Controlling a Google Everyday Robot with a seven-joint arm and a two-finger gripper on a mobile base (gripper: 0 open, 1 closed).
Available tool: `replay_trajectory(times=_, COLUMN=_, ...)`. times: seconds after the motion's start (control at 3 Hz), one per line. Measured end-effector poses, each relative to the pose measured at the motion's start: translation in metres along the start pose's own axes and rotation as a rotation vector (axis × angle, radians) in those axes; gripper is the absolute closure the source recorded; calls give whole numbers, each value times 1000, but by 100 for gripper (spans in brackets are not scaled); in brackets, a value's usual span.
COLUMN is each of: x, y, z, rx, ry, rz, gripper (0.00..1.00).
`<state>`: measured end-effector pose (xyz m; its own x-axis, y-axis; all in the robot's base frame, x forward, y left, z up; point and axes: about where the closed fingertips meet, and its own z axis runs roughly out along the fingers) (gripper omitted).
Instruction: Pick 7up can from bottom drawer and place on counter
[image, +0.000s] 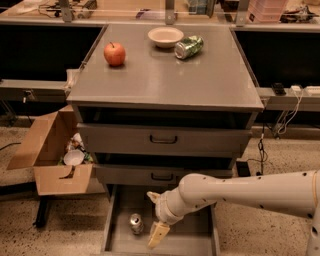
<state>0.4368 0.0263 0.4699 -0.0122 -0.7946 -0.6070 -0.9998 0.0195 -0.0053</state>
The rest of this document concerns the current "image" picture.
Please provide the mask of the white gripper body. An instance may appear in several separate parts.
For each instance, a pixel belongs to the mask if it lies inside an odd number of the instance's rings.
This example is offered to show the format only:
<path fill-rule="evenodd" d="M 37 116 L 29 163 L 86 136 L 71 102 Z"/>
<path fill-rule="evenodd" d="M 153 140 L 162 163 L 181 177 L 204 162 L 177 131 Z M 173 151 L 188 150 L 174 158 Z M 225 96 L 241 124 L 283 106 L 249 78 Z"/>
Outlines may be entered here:
<path fill-rule="evenodd" d="M 160 222 L 174 225 L 186 215 L 186 205 L 177 189 L 156 196 L 155 212 Z"/>

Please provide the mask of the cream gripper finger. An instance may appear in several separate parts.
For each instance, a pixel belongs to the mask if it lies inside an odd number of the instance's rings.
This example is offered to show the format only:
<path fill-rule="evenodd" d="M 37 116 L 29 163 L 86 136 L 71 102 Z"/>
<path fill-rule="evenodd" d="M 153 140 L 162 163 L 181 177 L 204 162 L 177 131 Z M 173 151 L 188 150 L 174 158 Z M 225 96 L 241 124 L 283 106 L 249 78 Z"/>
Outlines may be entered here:
<path fill-rule="evenodd" d="M 150 236 L 148 239 L 148 247 L 155 248 L 162 239 L 169 233 L 170 226 L 162 222 L 154 222 L 150 229 Z"/>
<path fill-rule="evenodd" d="M 160 199 L 160 195 L 156 192 L 152 192 L 152 191 L 148 191 L 147 192 L 147 196 L 149 197 L 149 199 L 154 203 L 156 204 L 159 199 Z"/>

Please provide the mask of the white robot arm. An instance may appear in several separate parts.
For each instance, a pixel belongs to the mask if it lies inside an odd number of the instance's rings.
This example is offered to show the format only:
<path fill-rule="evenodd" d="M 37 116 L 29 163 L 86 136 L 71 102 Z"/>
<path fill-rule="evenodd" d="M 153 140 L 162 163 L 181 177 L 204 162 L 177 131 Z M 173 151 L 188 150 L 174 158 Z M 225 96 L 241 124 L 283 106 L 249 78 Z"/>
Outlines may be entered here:
<path fill-rule="evenodd" d="M 170 227 L 185 215 L 218 201 L 310 218 L 306 256 L 320 256 L 320 172 L 305 171 L 218 179 L 198 173 L 184 176 L 162 194 L 149 191 L 158 218 L 152 224 L 148 247 L 155 248 Z"/>

